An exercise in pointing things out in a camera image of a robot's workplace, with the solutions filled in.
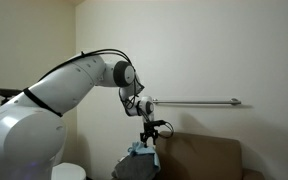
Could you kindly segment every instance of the brown chair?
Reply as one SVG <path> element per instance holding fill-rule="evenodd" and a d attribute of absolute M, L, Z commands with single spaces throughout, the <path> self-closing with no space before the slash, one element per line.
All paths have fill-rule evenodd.
<path fill-rule="evenodd" d="M 264 180 L 262 173 L 243 169 L 237 140 L 174 133 L 157 139 L 156 152 L 161 164 L 156 180 Z"/>

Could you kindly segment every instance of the blue cloth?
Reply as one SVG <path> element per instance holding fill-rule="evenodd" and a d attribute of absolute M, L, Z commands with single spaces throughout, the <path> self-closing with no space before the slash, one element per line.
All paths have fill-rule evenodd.
<path fill-rule="evenodd" d="M 130 156 L 136 154 L 154 154 L 154 165 L 158 167 L 158 171 L 161 170 L 160 160 L 153 147 L 145 147 L 142 142 L 133 142 L 132 147 L 128 148 L 128 152 Z"/>

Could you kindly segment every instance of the metal bar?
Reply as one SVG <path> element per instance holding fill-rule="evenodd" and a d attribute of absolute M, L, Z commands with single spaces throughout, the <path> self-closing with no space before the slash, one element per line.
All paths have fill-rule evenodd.
<path fill-rule="evenodd" d="M 230 101 L 170 101 L 170 100 L 158 100 L 153 99 L 155 104 L 230 104 L 232 106 L 242 104 L 238 99 L 232 98 Z"/>

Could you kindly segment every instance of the towel rail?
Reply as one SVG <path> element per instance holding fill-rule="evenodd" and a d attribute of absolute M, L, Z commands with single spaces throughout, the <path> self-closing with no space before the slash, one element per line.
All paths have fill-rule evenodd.
<path fill-rule="evenodd" d="M 242 104 L 242 102 L 236 98 L 232 98 L 230 101 L 171 101 L 171 100 L 158 100 L 153 99 L 153 103 L 156 105 L 160 103 L 164 104 L 230 104 L 236 106 Z"/>

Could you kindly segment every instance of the beige wall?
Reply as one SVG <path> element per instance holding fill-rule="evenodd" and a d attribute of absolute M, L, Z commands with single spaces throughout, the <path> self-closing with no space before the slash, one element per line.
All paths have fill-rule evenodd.
<path fill-rule="evenodd" d="M 156 119 L 176 131 L 238 139 L 245 167 L 288 179 L 288 1 L 89 0 L 76 13 L 77 50 L 123 50 L 146 87 L 141 95 L 243 103 L 155 106 Z M 116 88 L 100 87 L 77 116 L 83 167 L 109 179 L 140 140 L 141 118 L 125 115 Z"/>
<path fill-rule="evenodd" d="M 74 53 L 74 5 L 63 0 L 0 0 L 1 88 L 31 86 Z M 63 160 L 74 162 L 76 110 L 64 121 L 69 131 Z"/>

